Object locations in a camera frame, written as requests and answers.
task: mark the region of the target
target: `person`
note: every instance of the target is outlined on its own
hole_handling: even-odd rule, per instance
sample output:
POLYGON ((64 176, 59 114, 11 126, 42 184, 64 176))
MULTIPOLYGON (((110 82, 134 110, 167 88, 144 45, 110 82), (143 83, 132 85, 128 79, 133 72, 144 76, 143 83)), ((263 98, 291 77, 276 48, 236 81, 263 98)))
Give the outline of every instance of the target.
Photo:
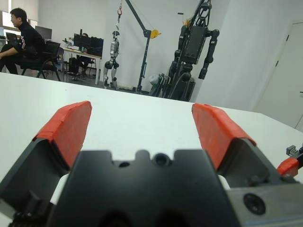
POLYGON ((18 44, 4 45, 0 52, 0 71, 7 67, 11 74, 18 74, 16 64, 22 65, 28 61, 42 61, 45 42, 42 36, 27 22, 27 13, 20 8, 11 12, 11 22, 21 31, 18 44))
MULTIPOLYGON (((88 37, 89 35, 86 34, 86 33, 83 33, 82 36, 88 37)), ((83 76, 85 76, 88 65, 91 63, 91 58, 80 56, 79 61, 80 61, 80 66, 82 67, 82 72, 81 73, 82 73, 83 76)))

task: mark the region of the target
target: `screw hole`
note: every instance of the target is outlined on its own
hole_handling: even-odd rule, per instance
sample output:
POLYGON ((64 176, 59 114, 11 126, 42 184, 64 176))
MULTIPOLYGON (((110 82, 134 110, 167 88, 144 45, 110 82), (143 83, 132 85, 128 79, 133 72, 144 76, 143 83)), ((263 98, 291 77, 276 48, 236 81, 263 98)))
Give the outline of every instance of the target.
POLYGON ((154 156, 153 161, 158 166, 169 166, 170 158, 164 154, 157 154, 154 156))
POLYGON ((119 165, 119 168, 128 167, 128 166, 130 166, 129 162, 123 162, 119 165))
POLYGON ((249 193, 244 196, 243 200, 247 209, 253 214, 256 215, 265 214, 266 206, 264 201, 260 197, 249 193))

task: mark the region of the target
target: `desk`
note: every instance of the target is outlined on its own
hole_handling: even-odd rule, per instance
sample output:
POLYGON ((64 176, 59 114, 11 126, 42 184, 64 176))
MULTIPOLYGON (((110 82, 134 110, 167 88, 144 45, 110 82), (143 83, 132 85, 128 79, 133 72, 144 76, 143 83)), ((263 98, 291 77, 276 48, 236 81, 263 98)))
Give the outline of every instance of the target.
POLYGON ((95 80, 95 84, 98 84, 98 78, 99 78, 99 69, 100 69, 100 64, 102 62, 102 57, 100 56, 96 56, 96 55, 92 55, 89 53, 82 53, 81 51, 76 51, 76 50, 72 50, 72 49, 68 49, 68 48, 63 48, 65 52, 69 52, 69 53, 75 53, 79 56, 84 56, 84 57, 88 57, 88 58, 93 58, 96 60, 96 80, 95 80))
MULTIPOLYGON (((113 159, 132 160, 140 149, 151 157, 162 152, 170 158, 176 149, 201 149, 192 103, 5 73, 0 78, 0 180, 59 108, 84 100, 93 109, 82 150, 108 149, 113 159)), ((222 109, 275 167, 287 158, 286 147, 303 142, 303 133, 262 114, 222 109)), ((66 178, 60 180, 53 202, 66 178)), ((296 179, 303 182, 303 170, 296 179)), ((8 220, 0 215, 2 223, 8 220)))

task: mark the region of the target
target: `black chair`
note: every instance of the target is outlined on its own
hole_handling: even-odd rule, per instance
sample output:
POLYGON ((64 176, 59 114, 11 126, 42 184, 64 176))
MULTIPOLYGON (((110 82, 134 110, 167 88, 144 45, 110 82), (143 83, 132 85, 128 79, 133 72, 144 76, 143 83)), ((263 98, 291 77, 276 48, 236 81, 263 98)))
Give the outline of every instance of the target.
POLYGON ((20 65, 21 69, 23 69, 22 75, 24 75, 24 73, 27 69, 37 70, 37 71, 39 71, 37 78, 40 77, 40 75, 42 74, 43 78, 46 79, 45 74, 43 72, 44 70, 46 70, 46 71, 55 72, 57 75, 58 81, 61 81, 58 71, 57 71, 57 67, 54 63, 57 59, 57 53, 58 53, 59 47, 60 47, 59 43, 47 41, 46 45, 45 45, 45 51, 42 52, 42 61, 40 59, 38 59, 38 60, 32 60, 32 61, 29 60, 26 63, 22 63, 20 65))

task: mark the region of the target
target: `red clamp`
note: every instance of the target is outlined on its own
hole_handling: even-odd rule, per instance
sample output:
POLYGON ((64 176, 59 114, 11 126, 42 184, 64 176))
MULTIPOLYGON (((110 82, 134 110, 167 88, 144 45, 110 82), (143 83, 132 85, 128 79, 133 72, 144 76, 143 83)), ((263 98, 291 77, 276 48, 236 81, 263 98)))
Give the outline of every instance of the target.
POLYGON ((290 156, 290 158, 283 161, 277 170, 281 175, 289 174, 296 176, 298 170, 303 166, 303 147, 297 150, 294 145, 291 145, 286 148, 286 154, 290 156))

